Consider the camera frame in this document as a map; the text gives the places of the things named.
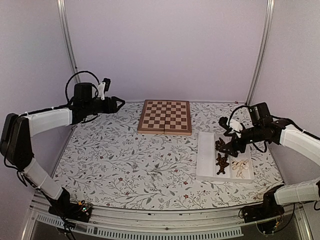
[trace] white wall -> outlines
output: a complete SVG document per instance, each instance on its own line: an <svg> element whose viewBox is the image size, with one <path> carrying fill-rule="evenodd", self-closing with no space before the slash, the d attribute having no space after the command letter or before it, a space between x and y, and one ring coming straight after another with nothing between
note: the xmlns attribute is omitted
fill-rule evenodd
<svg viewBox="0 0 320 240"><path fill-rule="evenodd" d="M65 103L71 70L56 0L0 1L0 129L8 113L24 113ZM32 139L40 164L53 170L69 128ZM17 240L33 197L16 172L0 164L0 239Z"/></svg>
<svg viewBox="0 0 320 240"><path fill-rule="evenodd" d="M320 136L320 1L275 1L271 32L253 103L267 102L275 116L293 119ZM287 184L315 179L320 166L288 148L270 145ZM320 213L310 211L313 236Z"/></svg>
<svg viewBox="0 0 320 240"><path fill-rule="evenodd" d="M77 64L127 101L244 102L267 1L66 0Z"/></svg>

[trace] divided tray compartment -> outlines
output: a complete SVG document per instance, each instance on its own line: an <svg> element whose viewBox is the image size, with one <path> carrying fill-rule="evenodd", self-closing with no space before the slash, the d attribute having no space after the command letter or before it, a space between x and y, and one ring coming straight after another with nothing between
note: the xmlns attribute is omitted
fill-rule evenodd
<svg viewBox="0 0 320 240"><path fill-rule="evenodd" d="M221 138L225 143L231 140L231 137L226 137L223 134L200 132L198 139L198 158L196 166L196 179L205 181L217 182L232 182L232 183L250 183L255 179L254 169L251 160L249 147L246 148L244 153L239 153L238 157L228 156L227 163L229 165L224 169L225 174L222 172L217 174L220 166L216 165L218 161L218 151L216 150L216 141ZM243 169L241 170L242 176L238 176L239 168L233 169L233 164L247 160Z"/></svg>

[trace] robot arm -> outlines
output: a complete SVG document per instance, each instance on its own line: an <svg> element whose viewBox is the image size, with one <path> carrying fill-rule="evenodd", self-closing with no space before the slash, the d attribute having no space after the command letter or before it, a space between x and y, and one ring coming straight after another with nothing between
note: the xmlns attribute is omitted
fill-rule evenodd
<svg viewBox="0 0 320 240"><path fill-rule="evenodd" d="M231 141L222 146L219 151L234 157L238 152L244 153L247 144L265 141L276 143L295 150L320 166L320 140L311 133L299 128L288 118L276 118L270 115L265 102L249 109L253 127L245 129L233 119L222 117L221 127L226 129L225 136L232 137ZM292 185L279 185L263 196L263 203L245 206L242 209L245 222L257 221L283 214L282 205L320 201L320 177L311 181Z"/></svg>
<svg viewBox="0 0 320 240"><path fill-rule="evenodd" d="M71 203L70 194L58 185L34 158L31 138L42 132L74 125L90 115L112 114L119 111L125 101L117 97L105 97L110 79L99 84L97 96L93 96L92 83L78 83L74 86L74 96L67 105L42 109L30 113L7 115L0 140L0 152L4 163L8 160L22 178L41 191L51 204L50 213L63 218L88 222L91 211L89 205Z"/></svg>

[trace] patterned table surface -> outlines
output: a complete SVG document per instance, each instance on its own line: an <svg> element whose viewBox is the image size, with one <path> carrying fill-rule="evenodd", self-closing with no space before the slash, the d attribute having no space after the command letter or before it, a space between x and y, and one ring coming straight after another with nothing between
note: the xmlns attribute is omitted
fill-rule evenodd
<svg viewBox="0 0 320 240"><path fill-rule="evenodd" d="M269 151L252 146L255 180L230 183L195 180L198 133L223 133L218 125L237 104L190 103L191 136L138 134L143 103L78 124L54 174L73 201L127 209L193 210L260 202L283 180ZM246 109L234 118L246 127Z"/></svg>

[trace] cable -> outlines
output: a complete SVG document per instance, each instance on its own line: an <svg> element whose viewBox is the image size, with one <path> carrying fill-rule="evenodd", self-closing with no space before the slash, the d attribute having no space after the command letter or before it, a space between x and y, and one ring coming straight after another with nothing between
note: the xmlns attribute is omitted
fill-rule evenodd
<svg viewBox="0 0 320 240"><path fill-rule="evenodd" d="M307 131L304 131L301 127L299 127L293 120L291 120L290 118L285 118L285 117L278 117L278 116L273 116L271 115L271 117L273 117L274 119L285 119L287 121L289 121L289 123L291 123L293 126L295 126L299 131L309 135L310 137L314 138L314 139L317 139L320 141L320 137L310 133L310 132L307 132Z"/></svg>
<svg viewBox="0 0 320 240"><path fill-rule="evenodd" d="M53 207L53 209L55 210L56 214L61 218L61 220L63 221L63 227L64 227L64 235L68 238L68 240L72 240L70 238L70 236L68 234L71 234L71 236L73 237L73 240L77 240L76 237L74 236L73 232L71 231L70 225L71 223L64 217L61 216L58 212L58 210L56 209L56 206L54 203L52 203L52 200L50 197L48 197L41 189L38 189L38 191L40 193L42 193L42 195L44 195L44 197L48 200L48 202L51 204L51 206Z"/></svg>
<svg viewBox="0 0 320 240"><path fill-rule="evenodd" d="M77 76L77 75L79 75L79 74L84 74L84 73L87 73L87 74L92 75L92 76L96 79L96 81L98 82L98 85L100 84L99 79L98 79L97 76L94 75L92 72L86 71L86 70L85 70L85 71L78 71L78 72L76 72L75 74L73 74L73 75L69 78L69 80L66 82L66 85L65 85L64 93L65 93L65 98L66 98L67 104L70 103L70 100L69 100L69 97L68 97L68 85L69 85L69 83L71 82L71 80L72 80L75 76Z"/></svg>
<svg viewBox="0 0 320 240"><path fill-rule="evenodd" d="M268 148L267 148L267 141L263 142L264 144L264 150L262 151L254 142L252 143L252 145L255 147L255 149L257 149L260 153L266 153Z"/></svg>
<svg viewBox="0 0 320 240"><path fill-rule="evenodd" d="M318 201L315 201L315 202L314 202L314 205L313 205L313 209L314 209L315 211L319 211L319 210L320 210L320 207L317 208L317 203L318 203Z"/></svg>
<svg viewBox="0 0 320 240"><path fill-rule="evenodd" d="M238 106L236 109L234 109L234 110L232 111L230 117L229 117L229 120L228 120L228 123L227 123L228 127L230 127L230 121L231 121L233 115L235 114L235 112L238 111L239 109L248 108L248 107L249 107L248 105L241 105L241 106Z"/></svg>
<svg viewBox="0 0 320 240"><path fill-rule="evenodd" d="M295 209L296 209L296 204L294 203L293 204L293 210L292 210L292 214L290 216L290 219L288 220L288 222L286 223L286 225L284 225L283 228L279 229L278 231L275 231L274 233L278 233L280 231L282 231L283 229L285 229L291 222L291 220L294 218L294 215L295 215Z"/></svg>
<svg viewBox="0 0 320 240"><path fill-rule="evenodd" d="M81 123L82 123L82 124L90 123L90 122L94 121L95 119L97 119L97 117L99 117L99 115L95 116L94 118L92 118L92 119L90 119L90 120L88 120L88 121L82 121Z"/></svg>

